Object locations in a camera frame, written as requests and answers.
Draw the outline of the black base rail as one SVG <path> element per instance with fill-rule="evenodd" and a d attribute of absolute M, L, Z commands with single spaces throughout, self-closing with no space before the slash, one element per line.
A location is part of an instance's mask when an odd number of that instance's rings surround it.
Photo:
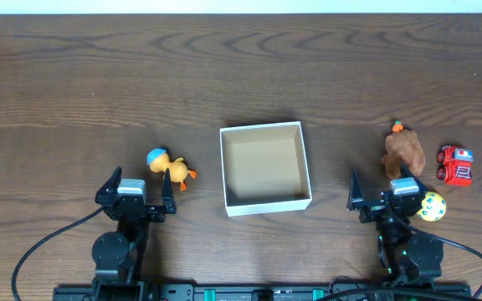
<path fill-rule="evenodd" d="M 56 301 L 294 301 L 294 300 L 471 300 L 469 287 L 443 285 L 435 290 L 377 288 L 365 283 L 330 286 L 193 286 L 191 284 L 99 284 L 95 287 L 61 286 Z"/>

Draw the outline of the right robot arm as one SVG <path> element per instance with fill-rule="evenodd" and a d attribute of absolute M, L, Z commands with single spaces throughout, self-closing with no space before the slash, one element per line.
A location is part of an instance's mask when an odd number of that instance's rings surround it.
<path fill-rule="evenodd" d="M 378 257 L 389 272 L 387 286 L 431 286 L 442 274 L 443 244 L 410 226 L 409 218 L 420 211 L 427 192 L 405 165 L 401 177 L 390 181 L 378 198 L 365 198 L 357 173 L 351 174 L 346 209 L 358 212 L 361 223 L 376 224 Z"/>

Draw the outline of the yellow ball with letters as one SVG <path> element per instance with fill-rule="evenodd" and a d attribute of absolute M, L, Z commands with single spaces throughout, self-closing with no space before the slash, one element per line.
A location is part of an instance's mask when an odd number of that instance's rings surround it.
<path fill-rule="evenodd" d="M 447 210 L 446 201 L 434 191 L 427 191 L 417 216 L 427 222 L 441 219 Z"/>

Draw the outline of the orange duck toy blue cap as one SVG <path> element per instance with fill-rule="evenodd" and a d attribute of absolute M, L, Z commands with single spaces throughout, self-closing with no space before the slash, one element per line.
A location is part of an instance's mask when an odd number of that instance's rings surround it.
<path fill-rule="evenodd" d="M 169 171 L 171 182 L 179 183 L 181 191 L 187 190 L 188 176 L 192 179 L 197 177 L 197 172 L 187 167 L 183 157 L 172 160 L 165 148 L 158 147 L 151 150 L 146 156 L 146 163 L 154 173 Z"/>

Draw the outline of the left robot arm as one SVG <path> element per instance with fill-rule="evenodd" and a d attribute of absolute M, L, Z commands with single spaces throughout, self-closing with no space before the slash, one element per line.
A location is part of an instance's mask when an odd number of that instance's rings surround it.
<path fill-rule="evenodd" d="M 93 300 L 157 300 L 154 284 L 140 279 L 149 226 L 177 212 L 170 171 L 162 180 L 161 205 L 146 203 L 146 182 L 123 179 L 118 166 L 96 192 L 95 202 L 111 220 L 114 232 L 99 236 L 92 247 L 95 262 Z"/>

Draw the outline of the white cardboard box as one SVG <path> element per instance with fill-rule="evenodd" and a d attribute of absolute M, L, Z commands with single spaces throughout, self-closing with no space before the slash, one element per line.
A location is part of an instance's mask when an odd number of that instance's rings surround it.
<path fill-rule="evenodd" d="M 229 217 L 303 211 L 310 174 L 299 121 L 222 128 L 223 197 Z"/>

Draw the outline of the brown plush bear toy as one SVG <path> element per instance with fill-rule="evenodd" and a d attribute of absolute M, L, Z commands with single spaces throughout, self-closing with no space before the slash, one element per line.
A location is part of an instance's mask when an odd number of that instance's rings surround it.
<path fill-rule="evenodd" d="M 415 176 L 423 173 L 426 159 L 417 133 L 406 130 L 403 124 L 396 120 L 392 133 L 385 139 L 386 154 L 382 164 L 388 178 L 395 180 L 401 176 L 401 164 L 404 162 Z"/>

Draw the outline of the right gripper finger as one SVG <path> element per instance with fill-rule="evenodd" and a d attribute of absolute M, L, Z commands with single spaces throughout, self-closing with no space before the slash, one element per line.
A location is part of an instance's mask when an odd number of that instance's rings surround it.
<path fill-rule="evenodd" d="M 362 203 L 364 201 L 362 195 L 362 189 L 360 187 L 359 179 L 356 170 L 351 173 L 351 187 L 349 190 L 348 202 L 349 203 Z"/>
<path fill-rule="evenodd" d="M 401 164 L 401 177 L 400 178 L 406 178 L 406 177 L 413 177 L 414 180 L 418 183 L 420 192 L 426 192 L 428 188 L 411 172 L 411 170 L 408 168 L 408 166 L 403 162 Z"/>

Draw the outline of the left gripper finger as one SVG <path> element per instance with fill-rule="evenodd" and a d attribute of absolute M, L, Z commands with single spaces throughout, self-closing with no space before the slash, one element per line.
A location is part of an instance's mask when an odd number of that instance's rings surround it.
<path fill-rule="evenodd" d="M 170 170 L 166 169 L 162 183 L 162 204 L 164 207 L 174 207 L 175 200 L 172 192 Z"/>
<path fill-rule="evenodd" d="M 108 196 L 117 192 L 117 188 L 120 185 L 121 181 L 121 172 L 121 167 L 117 166 L 110 178 L 98 190 L 98 196 Z"/>

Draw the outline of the red toy truck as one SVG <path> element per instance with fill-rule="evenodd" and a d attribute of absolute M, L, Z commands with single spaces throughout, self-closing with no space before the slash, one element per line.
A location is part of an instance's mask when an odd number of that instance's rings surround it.
<path fill-rule="evenodd" d="M 437 154 L 437 178 L 451 186 L 470 186 L 473 152 L 456 145 L 445 145 Z"/>

